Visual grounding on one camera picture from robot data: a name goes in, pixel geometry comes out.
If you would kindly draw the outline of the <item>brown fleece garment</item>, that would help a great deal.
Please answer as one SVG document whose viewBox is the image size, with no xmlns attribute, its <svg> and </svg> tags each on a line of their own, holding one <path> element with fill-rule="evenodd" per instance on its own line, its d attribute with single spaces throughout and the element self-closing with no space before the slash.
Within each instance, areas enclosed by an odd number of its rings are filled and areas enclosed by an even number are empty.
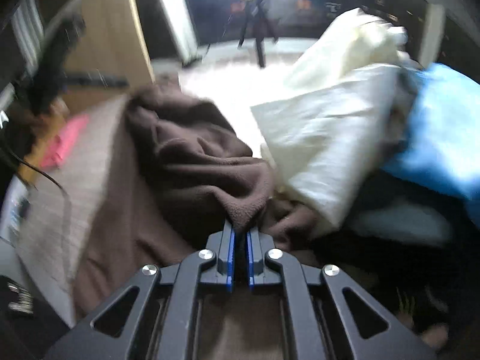
<svg viewBox="0 0 480 360">
<path fill-rule="evenodd" d="M 319 215 L 276 191 L 213 102 L 159 81 L 127 102 L 115 133 L 106 195 L 72 285 L 83 318 L 146 264 L 167 267 L 230 222 L 257 226 L 277 248 L 316 266 Z"/>
</svg>

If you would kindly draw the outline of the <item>light wood board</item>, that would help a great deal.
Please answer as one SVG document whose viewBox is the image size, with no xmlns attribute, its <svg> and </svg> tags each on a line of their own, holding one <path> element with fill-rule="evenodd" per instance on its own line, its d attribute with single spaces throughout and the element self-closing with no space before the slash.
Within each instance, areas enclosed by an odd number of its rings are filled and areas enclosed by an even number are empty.
<svg viewBox="0 0 480 360">
<path fill-rule="evenodd" d="M 124 77 L 130 90 L 155 80 L 136 0 L 70 0 L 65 10 L 81 14 L 86 25 L 65 61 L 67 72 Z"/>
</svg>

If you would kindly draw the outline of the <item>folded pink shirt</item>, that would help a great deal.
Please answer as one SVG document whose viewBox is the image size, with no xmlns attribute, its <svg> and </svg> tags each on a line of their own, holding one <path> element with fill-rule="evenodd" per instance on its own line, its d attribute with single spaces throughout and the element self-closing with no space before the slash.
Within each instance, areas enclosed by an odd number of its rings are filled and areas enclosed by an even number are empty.
<svg viewBox="0 0 480 360">
<path fill-rule="evenodd" d="M 88 115 L 77 115 L 66 122 L 66 125 L 54 136 L 47 146 L 41 160 L 42 168 L 61 167 L 72 152 L 80 133 L 89 123 Z"/>
</svg>

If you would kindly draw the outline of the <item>plaid beige table cloth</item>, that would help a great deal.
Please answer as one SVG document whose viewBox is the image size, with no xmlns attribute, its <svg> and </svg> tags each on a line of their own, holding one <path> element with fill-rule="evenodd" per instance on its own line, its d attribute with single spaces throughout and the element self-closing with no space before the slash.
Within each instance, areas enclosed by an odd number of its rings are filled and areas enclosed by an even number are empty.
<svg viewBox="0 0 480 360">
<path fill-rule="evenodd" d="M 220 59 L 174 72 L 181 90 L 212 101 L 238 137 L 260 158 L 264 139 L 251 113 L 266 102 L 264 85 L 287 66 L 270 55 L 264 69 L 247 59 Z M 111 95 L 90 106 L 89 122 L 66 163 L 40 176 L 29 194 L 30 208 L 22 223 L 16 252 L 26 272 L 56 314 L 73 327 L 76 319 L 72 281 L 94 217 L 106 195 L 113 141 L 127 94 Z"/>
</svg>

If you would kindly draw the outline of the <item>cream white garment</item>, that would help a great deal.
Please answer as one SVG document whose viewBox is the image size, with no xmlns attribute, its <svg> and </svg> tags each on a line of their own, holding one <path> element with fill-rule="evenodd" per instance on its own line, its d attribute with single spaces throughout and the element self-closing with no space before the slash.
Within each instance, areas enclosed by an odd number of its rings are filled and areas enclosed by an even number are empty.
<svg viewBox="0 0 480 360">
<path fill-rule="evenodd" d="M 407 37 L 359 8 L 346 11 L 251 108 L 281 187 L 325 230 L 341 226 L 367 175 L 404 142 L 418 93 Z"/>
</svg>

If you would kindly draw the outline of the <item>blue garment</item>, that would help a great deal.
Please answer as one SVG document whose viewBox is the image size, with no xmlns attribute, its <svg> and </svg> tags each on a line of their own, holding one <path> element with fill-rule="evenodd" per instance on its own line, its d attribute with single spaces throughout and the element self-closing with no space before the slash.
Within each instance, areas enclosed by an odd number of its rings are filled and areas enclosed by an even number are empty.
<svg viewBox="0 0 480 360">
<path fill-rule="evenodd" d="M 383 169 L 457 197 L 479 225 L 479 84 L 441 64 L 417 73 L 421 90 L 407 123 L 407 147 Z"/>
</svg>

